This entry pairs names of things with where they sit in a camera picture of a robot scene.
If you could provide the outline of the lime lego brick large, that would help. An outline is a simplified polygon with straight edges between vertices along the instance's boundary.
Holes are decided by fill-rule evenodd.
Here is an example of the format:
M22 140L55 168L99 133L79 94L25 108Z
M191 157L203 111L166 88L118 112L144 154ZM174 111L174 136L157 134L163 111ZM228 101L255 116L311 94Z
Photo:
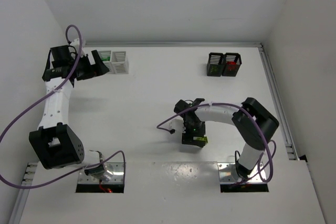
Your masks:
M202 142L202 143L204 143L204 144L207 144L207 143L208 143L207 136L195 136L195 137L193 137L193 140L194 140L194 141Z

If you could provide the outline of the white slotted bin right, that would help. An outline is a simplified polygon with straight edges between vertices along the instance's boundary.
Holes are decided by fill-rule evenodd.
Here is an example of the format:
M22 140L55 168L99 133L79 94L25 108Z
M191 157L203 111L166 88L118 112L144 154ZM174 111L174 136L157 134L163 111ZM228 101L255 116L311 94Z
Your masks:
M125 51L113 51L111 65L114 74L128 74L129 61Z

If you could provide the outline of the lime lego brick small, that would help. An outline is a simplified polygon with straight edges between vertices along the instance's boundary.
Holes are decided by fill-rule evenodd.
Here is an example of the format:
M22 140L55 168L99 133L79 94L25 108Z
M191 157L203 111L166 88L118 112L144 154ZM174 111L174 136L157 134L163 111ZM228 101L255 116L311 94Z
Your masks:
M219 68L218 66L212 66L210 69L209 69L209 74L211 74L212 76L216 76L218 75L219 73Z

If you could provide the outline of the black slotted bin right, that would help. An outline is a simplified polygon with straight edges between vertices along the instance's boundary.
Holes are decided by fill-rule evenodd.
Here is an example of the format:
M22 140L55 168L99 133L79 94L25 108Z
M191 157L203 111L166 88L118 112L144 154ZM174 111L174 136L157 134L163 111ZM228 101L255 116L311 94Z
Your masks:
M242 65L241 55L239 53L228 52L224 54L223 64L224 69L222 76L236 77L240 66Z

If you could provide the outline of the aluminium frame rail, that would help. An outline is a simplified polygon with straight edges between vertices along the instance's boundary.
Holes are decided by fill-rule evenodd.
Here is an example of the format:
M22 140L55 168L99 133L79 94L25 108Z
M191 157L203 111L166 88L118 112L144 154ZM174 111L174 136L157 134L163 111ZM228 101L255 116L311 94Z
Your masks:
M262 48L259 42L107 42L87 43L87 47L230 47Z

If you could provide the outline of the black slotted bin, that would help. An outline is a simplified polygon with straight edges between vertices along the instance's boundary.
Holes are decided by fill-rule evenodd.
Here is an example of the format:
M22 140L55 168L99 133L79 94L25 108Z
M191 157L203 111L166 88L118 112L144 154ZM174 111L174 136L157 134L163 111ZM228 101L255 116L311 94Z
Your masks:
M221 77L223 70L224 70L224 64L223 64L223 60L224 60L224 54L223 53L219 53L219 52L210 52L208 55L208 62L207 62L207 76L209 77ZM209 74L209 69L212 66L218 66L219 68L219 73L216 76L212 76L211 74Z
M239 53L228 52L224 54L223 64L224 69L222 76L236 77L240 66L242 65L241 55Z

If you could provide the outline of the right side aluminium rail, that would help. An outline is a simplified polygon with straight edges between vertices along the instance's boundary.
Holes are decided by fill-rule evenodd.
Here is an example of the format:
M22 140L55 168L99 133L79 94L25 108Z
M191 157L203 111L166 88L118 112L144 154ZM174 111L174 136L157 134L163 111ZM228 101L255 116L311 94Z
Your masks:
M263 67L266 73L268 84L270 86L270 92L271 92L272 100L275 105L275 110L278 116L278 121L280 123L280 128L281 128L281 132L282 132L283 139L285 142L285 147L286 147L286 152L288 154L288 158L290 160L298 161L299 155L297 153L295 142L292 136L292 132L291 132L290 126L288 124L288 121L287 121L287 118L286 118L286 115L285 115L285 112L282 106L276 77L272 69L269 57L267 56L264 47L261 47L259 49L259 54L260 54L261 61L262 61L262 64L263 64Z

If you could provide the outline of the red lego brick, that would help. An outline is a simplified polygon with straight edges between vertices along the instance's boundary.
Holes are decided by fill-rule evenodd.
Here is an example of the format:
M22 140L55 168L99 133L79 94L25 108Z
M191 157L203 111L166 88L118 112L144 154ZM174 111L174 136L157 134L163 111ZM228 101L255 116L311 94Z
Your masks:
M239 68L239 65L234 61L227 62L226 66L227 66L227 71L229 72L236 72L237 68Z

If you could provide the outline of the metal base plate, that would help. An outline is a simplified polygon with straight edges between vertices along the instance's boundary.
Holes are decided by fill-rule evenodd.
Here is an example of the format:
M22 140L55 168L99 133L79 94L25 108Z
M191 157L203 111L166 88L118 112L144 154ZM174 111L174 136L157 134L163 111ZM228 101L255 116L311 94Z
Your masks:
M266 172L263 169L263 164L260 165L261 174L258 172L258 166L252 170L247 179L241 178L236 171L235 163L217 163L219 183L220 185L233 185L233 184L264 184L261 178L266 177Z
M104 171L96 174L86 174L80 171L78 175L77 184L97 185L102 184L119 185L124 183L124 164L107 162L104 165Z

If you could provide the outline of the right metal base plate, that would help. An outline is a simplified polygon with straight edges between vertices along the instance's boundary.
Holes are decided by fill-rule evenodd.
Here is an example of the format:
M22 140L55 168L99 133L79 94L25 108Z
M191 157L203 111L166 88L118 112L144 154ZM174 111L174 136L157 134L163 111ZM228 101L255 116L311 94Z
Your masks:
M264 184L261 178L266 177L266 172L263 169L263 164L260 165L261 174L258 172L258 166L252 170L247 179L241 178L236 171L235 163L217 163L219 183L220 185L233 185L233 184Z

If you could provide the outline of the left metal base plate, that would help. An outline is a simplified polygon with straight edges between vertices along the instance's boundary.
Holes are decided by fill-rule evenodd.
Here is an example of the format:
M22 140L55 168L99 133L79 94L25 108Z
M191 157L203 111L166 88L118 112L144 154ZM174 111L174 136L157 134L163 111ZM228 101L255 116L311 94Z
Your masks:
M107 162L104 165L104 171L96 174L86 174L80 171L78 175L77 184L97 185L102 184L119 185L124 183L124 164Z

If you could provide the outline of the white slotted bin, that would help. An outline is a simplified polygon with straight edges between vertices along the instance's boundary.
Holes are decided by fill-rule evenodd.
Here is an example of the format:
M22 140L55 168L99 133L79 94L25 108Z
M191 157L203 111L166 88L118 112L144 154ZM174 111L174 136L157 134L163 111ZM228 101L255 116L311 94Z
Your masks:
M125 51L113 51L111 65L114 74L128 74L129 61Z
M104 65L108 68L108 70L110 72L113 72L113 67L111 64L111 56L112 56L111 50L98 51L98 54Z

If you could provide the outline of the white slotted bin left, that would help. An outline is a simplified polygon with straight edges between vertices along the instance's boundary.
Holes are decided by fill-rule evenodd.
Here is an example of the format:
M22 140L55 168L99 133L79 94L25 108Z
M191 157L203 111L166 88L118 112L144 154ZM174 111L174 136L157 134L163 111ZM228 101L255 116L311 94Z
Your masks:
M98 51L98 54L104 65L108 68L108 70L110 72L113 72L113 67L111 64L111 56L112 56L111 50Z

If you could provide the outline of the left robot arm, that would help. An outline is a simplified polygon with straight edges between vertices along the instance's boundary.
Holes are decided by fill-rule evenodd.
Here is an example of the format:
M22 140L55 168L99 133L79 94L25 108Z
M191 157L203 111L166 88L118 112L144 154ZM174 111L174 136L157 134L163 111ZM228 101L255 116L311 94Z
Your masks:
M67 45L50 49L42 77L48 98L38 129L29 134L29 142L45 169L82 165L86 175L98 177L106 170L102 153L85 149L70 128L69 101L76 81L102 76L109 69L97 50L91 52L94 64L82 52L75 66L78 49L78 46Z

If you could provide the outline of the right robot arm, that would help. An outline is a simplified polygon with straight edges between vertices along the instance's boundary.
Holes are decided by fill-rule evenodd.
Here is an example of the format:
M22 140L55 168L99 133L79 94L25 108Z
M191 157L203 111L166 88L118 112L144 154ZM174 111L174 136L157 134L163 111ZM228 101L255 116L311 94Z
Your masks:
M208 144L183 145L181 134L158 130L174 115L179 100L203 98L207 102L241 104L256 98L273 112L264 68L259 61L245 61L238 75L208 77L202 59L140 61L130 74L106 75L93 81L95 146L106 155L123 150L132 163L208 162L232 159L245 142L234 126L206 123Z

